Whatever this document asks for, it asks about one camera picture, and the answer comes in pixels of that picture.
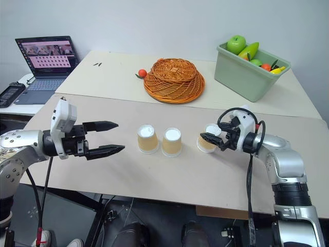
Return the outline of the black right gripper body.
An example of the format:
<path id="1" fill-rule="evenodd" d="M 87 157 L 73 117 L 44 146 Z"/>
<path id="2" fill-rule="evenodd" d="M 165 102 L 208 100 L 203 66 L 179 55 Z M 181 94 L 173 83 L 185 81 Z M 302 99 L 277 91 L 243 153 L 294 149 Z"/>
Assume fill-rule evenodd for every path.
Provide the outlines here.
<path id="1" fill-rule="evenodd" d="M 226 149 L 236 150 L 237 142 L 240 137 L 240 129 L 238 127 L 232 126 L 220 126 L 222 132 L 225 132 L 226 141 L 223 139 L 220 140 L 219 148 L 221 151 L 225 151 Z"/>

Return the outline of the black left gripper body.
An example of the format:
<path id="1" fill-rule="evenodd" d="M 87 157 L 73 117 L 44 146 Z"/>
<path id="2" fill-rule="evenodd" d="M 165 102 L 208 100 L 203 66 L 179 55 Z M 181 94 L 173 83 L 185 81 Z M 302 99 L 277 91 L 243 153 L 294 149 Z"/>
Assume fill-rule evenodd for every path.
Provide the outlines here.
<path id="1" fill-rule="evenodd" d="M 74 125 L 70 132 L 62 138 L 64 151 L 67 155 L 86 156 L 88 154 L 88 141 L 86 123 Z"/>

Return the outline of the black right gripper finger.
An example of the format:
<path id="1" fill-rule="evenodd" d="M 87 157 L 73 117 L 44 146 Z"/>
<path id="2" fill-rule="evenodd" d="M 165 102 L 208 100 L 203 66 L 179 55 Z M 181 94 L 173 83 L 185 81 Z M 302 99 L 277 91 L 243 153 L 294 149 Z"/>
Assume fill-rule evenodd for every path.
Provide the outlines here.
<path id="1" fill-rule="evenodd" d="M 220 137 L 215 136 L 214 134 L 211 134 L 211 133 L 208 133 L 208 132 L 201 133 L 200 137 L 204 141 L 206 141 L 206 142 L 208 142 L 212 145 L 215 145 L 217 147 L 221 147 L 221 145 L 224 143 L 223 140 Z"/>

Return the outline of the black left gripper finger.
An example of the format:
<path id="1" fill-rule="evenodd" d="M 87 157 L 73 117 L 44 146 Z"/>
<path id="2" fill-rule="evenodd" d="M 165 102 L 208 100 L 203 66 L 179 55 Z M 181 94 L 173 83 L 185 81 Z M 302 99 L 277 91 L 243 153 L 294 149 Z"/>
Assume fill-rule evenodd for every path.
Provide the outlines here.
<path id="1" fill-rule="evenodd" d="M 95 160 L 116 154 L 122 151 L 125 146 L 122 145 L 105 145 L 99 146 L 96 149 L 89 149 L 85 154 L 87 160 Z"/>
<path id="2" fill-rule="evenodd" d="M 119 126 L 117 123 L 111 121 L 84 122 L 82 125 L 86 133 L 90 131 L 108 131 Z"/>

